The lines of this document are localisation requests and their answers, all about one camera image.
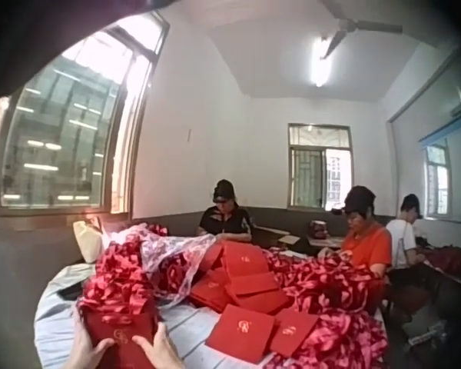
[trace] clear plastic bag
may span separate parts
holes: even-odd
[[[177,293],[155,290],[160,309],[172,308],[179,304],[190,293],[191,282],[208,248],[216,242],[215,236],[206,234],[200,237],[164,237],[151,231],[151,226],[145,223],[134,225],[121,232],[102,235],[104,249],[114,242],[123,244],[126,241],[141,241],[141,258],[144,271],[151,281],[158,273],[164,260],[181,254],[185,261],[184,277]]]

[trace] window frame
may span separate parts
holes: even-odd
[[[302,128],[302,127],[309,127],[314,126],[315,128],[325,128],[325,129],[340,129],[343,131],[347,131],[348,134],[348,148],[339,148],[336,146],[313,146],[313,145],[292,145],[290,143],[290,129],[291,128]],[[350,130],[350,126],[348,125],[315,125],[315,124],[308,124],[308,123],[289,123],[287,125],[287,146],[288,146],[288,161],[289,161],[289,173],[288,173],[288,193],[287,193],[287,210],[295,210],[295,211],[312,211],[312,212],[327,212],[325,209],[327,203],[327,192],[328,192],[328,184],[327,184],[327,158],[326,158],[326,151],[327,150],[338,150],[338,151],[348,151],[350,153],[350,171],[351,171],[351,178],[353,182],[353,144],[352,144],[352,132]],[[293,205],[293,194],[292,188],[294,186],[294,178],[293,174],[293,160],[292,156],[294,154],[294,150],[303,150],[303,151],[318,151],[321,153],[322,158],[322,175],[321,175],[321,207],[308,207],[308,206],[298,206]]]
[[[125,102],[128,95],[127,79],[129,71],[133,66],[136,58],[139,55],[143,55],[149,63],[152,64],[150,71],[145,76],[144,85],[141,91],[140,96],[137,100],[137,107],[135,110],[134,117],[134,144],[131,152],[127,155],[128,160],[128,178],[127,178],[127,187],[125,189],[125,197],[128,198],[126,203],[128,204],[128,210],[126,212],[117,213],[116,215],[122,216],[123,218],[131,218],[133,211],[133,187],[134,187],[134,174],[139,146],[139,137],[142,122],[144,119],[144,110],[147,104],[148,94],[150,91],[151,80],[154,76],[154,71],[157,67],[158,60],[161,55],[161,51],[164,47],[164,43],[169,32],[170,25],[163,19],[158,12],[147,13],[153,16],[156,21],[161,25],[161,36],[159,38],[158,45],[155,48],[155,51],[145,48],[139,41],[137,41],[133,36],[129,35],[121,26],[114,23],[113,25],[108,26],[100,32],[105,32],[112,38],[115,38],[117,41],[126,45],[127,48],[132,50],[132,56],[130,64],[127,71],[124,74],[123,82],[120,84],[120,91],[114,103],[113,115],[111,118],[111,127],[108,133],[108,140],[104,150],[104,162],[103,162],[103,172],[105,175],[102,176],[101,183],[101,206],[92,207],[92,206],[71,206],[64,208],[31,208],[31,209],[21,209],[21,208],[9,208],[2,206],[2,190],[3,190],[3,167],[5,163],[5,152],[7,150],[9,132],[12,127],[12,119],[14,117],[18,101],[22,95],[22,92],[25,89],[23,85],[17,92],[10,96],[8,102],[8,109],[4,113],[2,124],[0,127],[0,217],[38,217],[41,215],[66,215],[72,216],[77,214],[111,214],[111,196],[112,196],[112,173],[114,171],[114,154],[116,152],[116,144],[118,141],[119,128],[121,125],[121,118],[125,108]]]
[[[450,161],[450,156],[449,156],[449,147],[447,146],[447,140],[444,138],[445,145],[440,145],[440,144],[432,144],[430,146],[427,146],[426,148],[423,149],[423,157],[425,161],[424,165],[424,171],[425,171],[425,184],[424,184],[424,190],[425,190],[425,216],[426,218],[431,218],[431,219],[441,219],[441,220],[449,220],[452,217],[452,204],[453,204],[453,191],[452,191],[452,177],[451,177],[451,161]],[[435,147],[435,148],[440,148],[441,150],[444,151],[444,160],[445,164],[440,164],[434,161],[429,160],[429,147]],[[434,167],[436,169],[437,173],[437,168],[445,168],[447,170],[447,213],[445,214],[440,214],[440,213],[432,213],[429,212],[429,197],[430,197],[430,191],[429,191],[429,169],[431,167]],[[439,206],[439,184],[435,183],[436,185],[436,198],[435,198],[435,209],[438,208]]]

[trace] ceiling fan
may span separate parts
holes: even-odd
[[[337,48],[337,46],[343,41],[347,34],[355,31],[375,31],[375,32],[387,32],[387,33],[403,33],[403,26],[401,25],[390,25],[387,23],[380,22],[369,22],[369,21],[355,21],[347,18],[341,6],[335,0],[319,0],[331,15],[340,21],[340,29],[335,33],[331,39],[330,46],[323,58],[327,58]]]

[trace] gold logo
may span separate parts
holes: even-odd
[[[237,329],[241,331],[242,333],[247,333],[249,332],[250,326],[251,326],[251,323],[249,321],[240,321],[239,324],[237,325]]]
[[[113,338],[117,344],[127,344],[129,342],[128,337],[126,337],[126,333],[124,329],[115,329],[113,333]]]
[[[295,327],[287,327],[282,331],[282,334],[285,334],[286,336],[293,336],[295,334],[295,331],[297,329]]]

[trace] black cap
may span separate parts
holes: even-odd
[[[359,213],[365,216],[369,208],[372,212],[374,211],[375,198],[376,195],[369,188],[365,186],[354,186],[345,198],[343,212],[346,214]]]
[[[232,183],[227,179],[221,179],[214,189],[214,203],[234,200],[235,198],[236,194]]]
[[[419,219],[423,218],[422,213],[420,212],[420,200],[415,194],[405,196],[400,208],[401,211],[410,211],[412,209],[415,209]]]

